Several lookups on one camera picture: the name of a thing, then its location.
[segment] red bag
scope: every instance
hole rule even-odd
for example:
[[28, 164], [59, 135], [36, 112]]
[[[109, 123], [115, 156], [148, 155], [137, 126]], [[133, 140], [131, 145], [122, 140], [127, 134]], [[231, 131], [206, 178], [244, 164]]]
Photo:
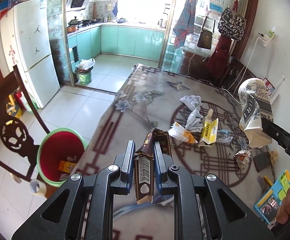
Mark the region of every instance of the red bag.
[[220, 36], [216, 49], [206, 64], [208, 71], [213, 77], [220, 78], [225, 73], [231, 43], [231, 38], [224, 35]]

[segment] chair backrest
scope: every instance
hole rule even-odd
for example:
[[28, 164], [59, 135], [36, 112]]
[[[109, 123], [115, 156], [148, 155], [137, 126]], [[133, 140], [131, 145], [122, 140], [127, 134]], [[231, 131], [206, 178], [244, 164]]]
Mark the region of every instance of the chair backrest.
[[25, 89], [25, 86], [21, 80], [17, 66], [14, 66], [14, 71], [10, 72], [1, 82], [0, 82], [0, 138], [3, 144], [11, 150], [12, 152], [18, 153], [22, 157], [28, 157], [30, 167], [26, 176], [20, 174], [14, 169], [10, 168], [8, 165], [0, 161], [0, 167], [7, 170], [8, 172], [18, 176], [21, 179], [30, 181], [33, 174], [34, 168], [37, 164], [37, 152], [39, 145], [34, 144], [33, 138], [29, 135], [26, 126], [18, 118], [11, 116], [6, 111], [6, 99], [8, 96], [14, 92], [18, 87], [21, 90], [30, 105], [35, 117], [46, 131], [50, 131], [44, 124], [43, 120], [39, 116], [37, 110], [35, 109], [30, 96]]

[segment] silver bolt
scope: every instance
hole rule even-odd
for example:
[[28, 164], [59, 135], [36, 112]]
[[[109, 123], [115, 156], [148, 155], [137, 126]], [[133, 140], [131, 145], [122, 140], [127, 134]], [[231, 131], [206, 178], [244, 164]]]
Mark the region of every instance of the silver bolt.
[[108, 166], [109, 171], [117, 171], [118, 170], [118, 166], [117, 165], [110, 165]]
[[210, 180], [210, 181], [214, 181], [214, 180], [216, 180], [216, 176], [215, 176], [214, 174], [208, 174], [208, 175], [206, 176], [206, 178], [207, 178], [208, 180]]
[[174, 165], [172, 165], [172, 166], [170, 167], [170, 169], [171, 169], [172, 171], [178, 171], [178, 170], [180, 169], [180, 167], [179, 167], [178, 165], [174, 164]]
[[72, 176], [70, 176], [70, 178], [72, 179], [72, 181], [78, 181], [81, 178], [81, 175], [73, 174]]

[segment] dining table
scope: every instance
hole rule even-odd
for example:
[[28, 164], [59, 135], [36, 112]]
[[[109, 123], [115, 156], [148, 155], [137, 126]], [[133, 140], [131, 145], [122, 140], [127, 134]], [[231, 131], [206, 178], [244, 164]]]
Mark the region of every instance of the dining table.
[[[198, 147], [197, 144], [189, 144], [170, 137], [174, 163], [198, 176], [215, 174], [253, 210], [264, 192], [259, 177], [267, 175], [272, 181], [274, 177], [270, 167], [257, 172], [252, 159], [243, 170], [236, 163], [234, 155], [243, 147], [248, 148], [248, 140], [239, 127], [240, 104], [230, 94], [208, 81], [141, 64], [134, 67], [114, 101], [103, 114], [89, 146], [73, 173], [80, 173], [83, 176], [98, 173], [113, 164], [117, 155], [125, 152], [129, 140], [133, 140], [136, 149], [139, 149], [153, 128], [169, 130], [175, 121], [185, 127], [191, 110], [180, 101], [180, 98], [191, 95], [200, 96], [201, 115], [206, 116], [209, 109], [213, 110], [212, 119], [219, 119], [219, 130], [230, 131], [232, 143], [216, 142], [212, 147]], [[201, 133], [196, 132], [192, 135], [199, 141]], [[130, 194], [114, 196], [114, 240], [173, 238], [173, 197], [160, 196], [155, 188], [153, 202], [138, 205], [134, 182]]]

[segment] tape roll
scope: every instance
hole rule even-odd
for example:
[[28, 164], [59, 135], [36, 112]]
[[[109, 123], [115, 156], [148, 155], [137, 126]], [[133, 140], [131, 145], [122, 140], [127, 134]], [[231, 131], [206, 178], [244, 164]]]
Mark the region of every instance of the tape roll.
[[32, 179], [29, 183], [29, 188], [30, 191], [37, 196], [45, 196], [47, 188], [45, 183], [37, 180], [37, 179]]

